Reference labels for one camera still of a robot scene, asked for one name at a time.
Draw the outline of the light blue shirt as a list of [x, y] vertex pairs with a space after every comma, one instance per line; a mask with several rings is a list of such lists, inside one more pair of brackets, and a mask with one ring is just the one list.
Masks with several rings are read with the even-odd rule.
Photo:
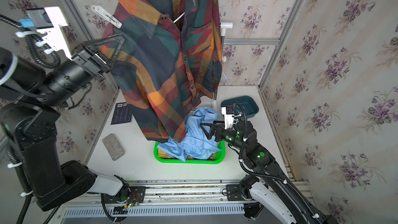
[[215, 138], [207, 139], [200, 123], [213, 123], [219, 117], [210, 107], [200, 107], [184, 119], [186, 136], [180, 143], [169, 139], [158, 145], [159, 156], [175, 158], [185, 162], [187, 159], [210, 160], [215, 152], [220, 152]]

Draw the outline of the white clothespin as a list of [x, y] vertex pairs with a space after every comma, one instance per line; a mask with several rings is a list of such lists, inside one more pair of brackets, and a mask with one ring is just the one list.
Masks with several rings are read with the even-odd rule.
[[102, 19], [108, 21], [111, 23], [113, 26], [117, 27], [120, 29], [122, 27], [122, 23], [116, 19], [112, 14], [110, 14], [108, 11], [106, 11], [102, 6], [99, 5], [91, 5], [91, 10], [100, 16]]

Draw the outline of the dark plaid shirt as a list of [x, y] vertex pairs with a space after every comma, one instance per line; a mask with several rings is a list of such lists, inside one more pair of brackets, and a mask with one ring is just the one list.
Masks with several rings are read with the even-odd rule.
[[185, 118], [221, 80], [218, 0], [117, 0], [104, 36], [125, 43], [111, 71], [144, 137], [182, 142]]

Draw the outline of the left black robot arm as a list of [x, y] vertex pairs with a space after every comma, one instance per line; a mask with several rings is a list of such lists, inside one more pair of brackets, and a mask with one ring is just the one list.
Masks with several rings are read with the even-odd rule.
[[110, 196], [125, 202], [129, 184], [120, 176], [91, 171], [72, 160], [61, 164], [57, 151], [57, 107], [82, 88], [91, 90], [91, 81], [104, 79], [124, 44], [121, 34], [85, 41], [72, 57], [60, 56], [37, 33], [6, 16], [5, 22], [20, 31], [32, 61], [1, 49], [1, 97], [8, 104], [1, 109], [10, 167], [22, 186], [24, 204], [17, 219], [22, 223], [33, 198], [38, 206], [54, 215], [60, 206], [85, 193]]

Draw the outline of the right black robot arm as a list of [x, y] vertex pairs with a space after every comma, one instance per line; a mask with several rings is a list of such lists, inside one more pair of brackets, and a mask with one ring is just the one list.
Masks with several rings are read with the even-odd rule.
[[238, 153], [239, 165], [246, 173], [239, 183], [243, 198], [257, 201], [283, 224], [337, 223], [335, 217], [307, 200], [258, 142], [257, 131], [240, 103], [226, 107], [223, 116], [223, 121], [201, 123], [200, 127], [209, 140], [224, 141]]

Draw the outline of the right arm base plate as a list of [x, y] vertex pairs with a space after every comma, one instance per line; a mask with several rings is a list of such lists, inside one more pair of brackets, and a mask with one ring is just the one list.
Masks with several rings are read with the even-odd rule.
[[241, 184], [226, 185], [226, 196], [228, 201], [253, 201], [250, 189], [252, 186], [245, 186]]

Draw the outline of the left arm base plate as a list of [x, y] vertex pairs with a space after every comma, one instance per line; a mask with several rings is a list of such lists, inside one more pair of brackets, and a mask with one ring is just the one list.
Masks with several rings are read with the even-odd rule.
[[104, 195], [104, 204], [115, 206], [125, 206], [127, 208], [138, 206], [144, 202], [146, 194], [145, 186], [130, 186], [128, 191], [123, 191], [116, 196]]

